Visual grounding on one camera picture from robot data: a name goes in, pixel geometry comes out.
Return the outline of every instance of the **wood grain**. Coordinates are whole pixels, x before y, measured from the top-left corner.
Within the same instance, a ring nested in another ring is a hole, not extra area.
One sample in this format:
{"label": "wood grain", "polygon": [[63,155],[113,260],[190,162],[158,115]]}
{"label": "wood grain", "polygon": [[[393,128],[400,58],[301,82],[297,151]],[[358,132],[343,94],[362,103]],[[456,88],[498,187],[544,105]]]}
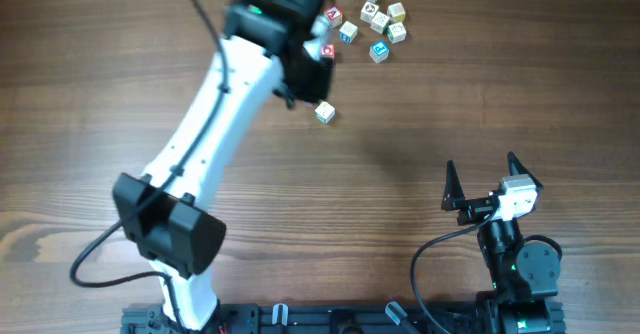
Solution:
{"label": "wood grain", "polygon": [[[229,0],[202,0],[222,25]],[[439,210],[445,164],[469,196],[515,151],[545,184],[521,221],[565,249],[559,300],[572,333],[640,325],[640,0],[382,0],[408,10],[406,42],[337,43],[330,102],[277,99],[225,170],[211,213],[229,227],[213,283],[224,302],[411,300],[409,262],[456,229]],[[175,130],[214,50],[187,0],[0,0],[0,332],[114,333],[161,300],[155,280],[69,282],[75,255],[117,217],[120,172],[139,173]],[[146,270],[121,233],[81,270]],[[430,299],[491,286],[474,236],[419,265]]]}

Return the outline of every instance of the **wooden surface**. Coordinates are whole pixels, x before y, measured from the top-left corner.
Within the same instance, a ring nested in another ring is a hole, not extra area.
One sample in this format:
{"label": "wooden surface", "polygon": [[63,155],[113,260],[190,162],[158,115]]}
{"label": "wooden surface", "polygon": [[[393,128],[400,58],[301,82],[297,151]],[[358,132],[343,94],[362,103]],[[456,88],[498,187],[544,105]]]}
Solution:
{"label": "wooden surface", "polygon": [[[228,0],[202,0],[220,27]],[[640,326],[640,0],[402,1],[405,42],[376,65],[363,0],[337,44],[329,126],[277,99],[225,171],[211,212],[228,224],[214,287],[227,303],[411,300],[418,246],[457,229],[441,212],[454,159],[468,196],[515,151],[545,184],[521,221],[565,250],[572,333]],[[115,333],[161,300],[149,279],[108,290],[68,280],[115,221],[120,172],[138,174],[198,90],[214,47],[187,0],[0,0],[0,332]],[[148,269],[114,235],[81,269]],[[426,253],[429,299],[491,288],[474,235]]]}

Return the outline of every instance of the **wooden table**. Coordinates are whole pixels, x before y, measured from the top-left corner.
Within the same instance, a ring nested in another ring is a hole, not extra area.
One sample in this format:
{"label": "wooden table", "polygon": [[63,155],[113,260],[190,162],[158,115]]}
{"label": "wooden table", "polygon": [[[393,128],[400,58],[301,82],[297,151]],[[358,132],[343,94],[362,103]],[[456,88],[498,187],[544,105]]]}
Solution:
{"label": "wooden table", "polygon": [[[229,0],[202,1],[220,28]],[[446,161],[474,197],[513,150],[545,184],[520,224],[564,247],[569,331],[640,330],[640,0],[381,1],[403,2],[409,35],[376,65],[363,0],[338,0],[359,34],[337,43],[331,124],[274,98],[225,170],[222,301],[411,301],[411,256],[457,229],[440,211]],[[0,332],[114,333],[122,308],[161,301],[157,280],[82,290],[68,269],[213,51],[187,0],[0,0]],[[81,276],[146,269],[119,232]],[[431,300],[491,288],[474,235],[418,270]]]}

